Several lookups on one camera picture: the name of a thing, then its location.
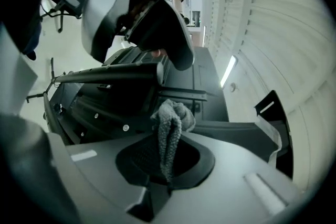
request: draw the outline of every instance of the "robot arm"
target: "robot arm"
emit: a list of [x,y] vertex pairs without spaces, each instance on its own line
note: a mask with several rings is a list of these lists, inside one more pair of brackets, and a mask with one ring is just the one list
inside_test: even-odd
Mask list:
[[104,62],[122,29],[125,38],[144,51],[165,49],[178,70],[194,62],[188,30],[171,0],[86,0],[82,43],[95,59]]

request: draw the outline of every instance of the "white floor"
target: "white floor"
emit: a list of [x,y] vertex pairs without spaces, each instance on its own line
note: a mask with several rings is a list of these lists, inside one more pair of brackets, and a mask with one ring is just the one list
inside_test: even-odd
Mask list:
[[[54,58],[55,76],[61,75],[64,71],[79,71],[99,67],[101,63],[94,60],[84,50],[81,44],[81,20],[74,17],[64,17],[64,28],[62,33],[58,33],[59,17],[45,17],[42,22],[42,33],[40,42],[35,52],[36,61],[30,61],[25,57],[29,66],[38,75],[38,79],[30,91],[30,94],[44,92],[51,79],[50,59]],[[108,51],[107,58],[119,49],[127,47],[127,43],[121,43],[122,37],[117,36]],[[52,97],[56,88],[52,87],[49,91],[49,98]],[[25,119],[38,123],[47,131],[46,121],[43,119],[44,105],[43,98],[31,99],[29,104],[25,103],[21,116]]]

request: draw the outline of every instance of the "fluorescent light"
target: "fluorescent light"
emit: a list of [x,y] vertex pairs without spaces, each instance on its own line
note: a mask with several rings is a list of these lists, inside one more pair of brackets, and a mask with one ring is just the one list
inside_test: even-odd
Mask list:
[[203,43],[202,43],[202,47],[204,47],[205,31],[206,31],[206,26],[204,26],[204,30],[203,30]]
[[223,87],[227,78],[229,77],[233,67],[235,66],[235,63],[236,63],[237,59],[236,57],[234,56],[231,56],[231,59],[230,59],[230,62],[229,62],[229,65],[227,66],[226,70],[225,70],[225,73],[224,73],[224,76],[221,80],[221,86]]

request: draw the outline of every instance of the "cable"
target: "cable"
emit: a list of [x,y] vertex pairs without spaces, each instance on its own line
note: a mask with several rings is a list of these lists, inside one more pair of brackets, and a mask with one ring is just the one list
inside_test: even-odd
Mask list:
[[74,18],[76,18],[76,19],[82,19],[82,17],[79,17],[79,18],[77,18],[75,15],[72,15],[72,14],[68,14],[68,13],[61,13],[61,14],[56,14],[56,15],[52,15],[52,14],[50,14],[50,12],[48,12],[48,11],[46,11],[44,8],[43,8],[43,6],[42,6],[42,4],[40,4],[41,5],[41,8],[43,9],[43,11],[45,12],[45,14],[47,14],[49,17],[51,17],[51,18],[55,18],[55,17],[58,17],[58,16],[61,16],[61,15],[64,15],[64,16],[71,16],[71,17],[74,17]]

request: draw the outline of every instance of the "gray metal panel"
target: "gray metal panel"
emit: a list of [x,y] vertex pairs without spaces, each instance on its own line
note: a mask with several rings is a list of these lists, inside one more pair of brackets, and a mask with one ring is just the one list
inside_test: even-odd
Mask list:
[[18,114],[37,76],[0,25],[0,112]]
[[193,133],[184,135],[206,147],[216,163],[198,187],[177,190],[152,223],[260,223],[270,217],[261,201],[244,181],[258,173],[270,186],[281,186],[277,194],[287,201],[299,197],[292,182],[248,150]]
[[67,150],[71,155],[89,150],[97,152],[95,157],[75,162],[75,164],[100,193],[126,210],[141,200],[145,188],[130,185],[119,173],[115,158],[123,148],[146,136],[137,135],[118,140],[72,145],[67,146]]

